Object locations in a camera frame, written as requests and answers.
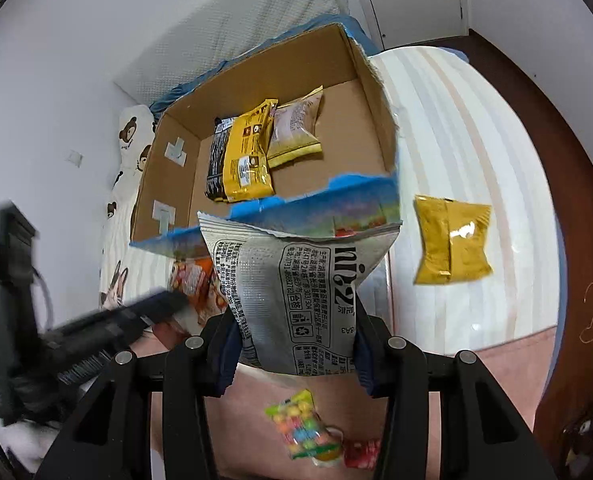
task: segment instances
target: white wall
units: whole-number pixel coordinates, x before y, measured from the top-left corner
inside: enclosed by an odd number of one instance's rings
[[[0,10],[0,201],[40,232],[35,265],[57,323],[98,303],[118,114],[134,104],[112,77],[206,1],[7,0]],[[359,0],[349,4],[367,30]],[[70,149],[81,168],[65,161]]]
[[[593,15],[583,0],[468,0],[470,27],[541,88],[593,163]]]

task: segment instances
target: pink surface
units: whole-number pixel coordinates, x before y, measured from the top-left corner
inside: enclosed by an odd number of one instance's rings
[[[506,391],[530,428],[545,385],[555,341],[555,328],[477,352]],[[143,356],[165,351],[152,335],[134,346]],[[263,410],[299,388],[313,393],[326,424],[337,426],[346,438],[381,436],[385,399],[370,399],[355,375],[290,378],[289,386],[237,372],[221,399],[206,399],[214,455],[221,475],[273,479],[368,479],[372,472],[343,466],[318,468],[307,459],[290,460],[273,424]],[[152,396],[152,447],[161,450],[161,396]],[[430,396],[429,479],[438,478],[440,414],[438,395]]]

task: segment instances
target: cardboard box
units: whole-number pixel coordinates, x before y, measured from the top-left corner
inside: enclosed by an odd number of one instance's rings
[[[198,223],[196,213],[203,211],[228,218],[233,206],[215,203],[205,195],[214,118],[244,113],[266,98],[278,98],[280,104],[290,102],[321,85],[323,99],[315,134],[323,153],[272,170],[276,195],[288,200],[297,198],[290,202],[292,209],[309,203],[309,214],[319,220],[326,215],[332,218],[334,211],[330,204],[342,194],[342,189],[369,186],[372,198],[384,193],[383,200],[391,208],[392,194],[396,194],[391,174],[395,170],[397,126],[384,88],[360,46],[347,37],[340,25],[330,24],[238,62],[166,110],[141,180],[132,245],[170,256],[190,257],[201,253],[195,246],[197,231],[192,229]],[[179,145],[179,139],[184,152],[182,165],[165,156],[166,150]],[[330,181],[342,174],[368,178],[350,179],[350,183],[327,189]],[[356,189],[354,193],[360,199],[362,193]],[[172,212],[167,234],[160,233],[155,201]],[[246,214],[256,213],[259,222],[264,223],[267,215],[262,211],[263,201],[261,205],[254,202],[252,208],[256,211],[249,209],[250,204],[243,206],[248,208]],[[280,201],[270,203],[275,208],[285,207]],[[393,220],[393,214],[398,215],[398,202],[396,210],[396,213],[387,212],[387,221]],[[360,215],[366,216],[365,208]],[[350,222],[357,221],[354,213],[350,216]],[[264,226],[278,228],[272,222],[270,225],[265,222]]]

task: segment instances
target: barcode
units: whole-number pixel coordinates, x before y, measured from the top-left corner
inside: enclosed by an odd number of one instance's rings
[[[250,156],[248,155],[239,159],[239,183],[241,187],[250,185]]]
[[[254,366],[258,366],[260,368],[259,357],[256,354],[256,348],[254,345],[243,347],[243,355],[248,360],[248,362]]]

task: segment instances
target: white snack bag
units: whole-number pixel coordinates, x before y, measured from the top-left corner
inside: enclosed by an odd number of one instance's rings
[[[355,291],[399,234],[388,224],[305,238],[198,213],[247,362],[314,376],[352,370]]]

